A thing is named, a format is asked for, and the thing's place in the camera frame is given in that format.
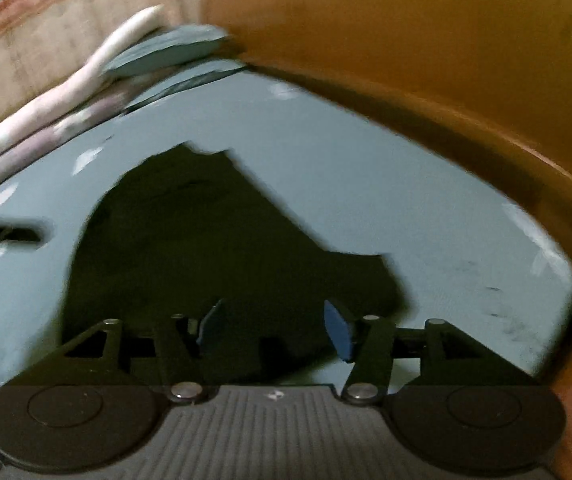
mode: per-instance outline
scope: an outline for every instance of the folded fabric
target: folded fabric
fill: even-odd
[[[169,70],[120,81],[67,117],[42,128],[0,155],[0,184],[70,139],[115,117],[125,105]]]
[[[104,72],[128,77],[187,63],[210,56],[227,37],[226,30],[214,25],[181,25],[133,45],[110,60]]]
[[[211,59],[195,63],[142,92],[126,105],[124,111],[135,111],[162,97],[217,81],[245,67],[242,62],[232,59]]]
[[[82,68],[0,123],[0,154],[92,97],[107,79],[106,63],[163,24],[162,6],[140,10],[122,23]]]

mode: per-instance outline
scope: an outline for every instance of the gray ribbed surface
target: gray ribbed surface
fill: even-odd
[[[121,462],[67,480],[454,480],[423,464],[380,414],[335,399],[326,386],[226,386],[201,406],[176,408],[149,443]],[[47,480],[5,468],[0,480]],[[553,480],[543,470],[512,480]]]

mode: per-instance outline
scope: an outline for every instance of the light blue surface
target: light blue surface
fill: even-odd
[[[329,250],[386,254],[412,308],[404,326],[447,319],[529,372],[557,335],[572,276],[546,263],[558,249],[543,251],[527,236],[530,220],[518,225],[503,195],[358,115],[237,73],[108,121],[0,186],[16,185],[0,218],[55,225],[37,251],[0,251],[0,384],[56,345],[68,264],[98,200],[148,156],[188,140],[205,151],[231,149]],[[299,380],[341,386],[348,371],[335,363]],[[414,374],[415,364],[397,365],[394,385]]]

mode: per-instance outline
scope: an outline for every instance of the dark fabric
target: dark fabric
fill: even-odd
[[[180,145],[129,171],[98,204],[77,248],[63,339],[103,319],[141,334],[227,298],[226,332],[202,359],[208,381],[272,380],[330,350],[323,302],[399,313],[379,256],[325,251],[253,187],[225,152]]]

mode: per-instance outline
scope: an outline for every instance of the round black disc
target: round black disc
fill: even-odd
[[[407,384],[387,405],[396,433],[415,454],[473,475],[535,467],[566,424],[562,404],[545,386]]]
[[[25,470],[65,473],[132,450],[158,419],[154,394],[138,384],[0,388],[0,455]]]

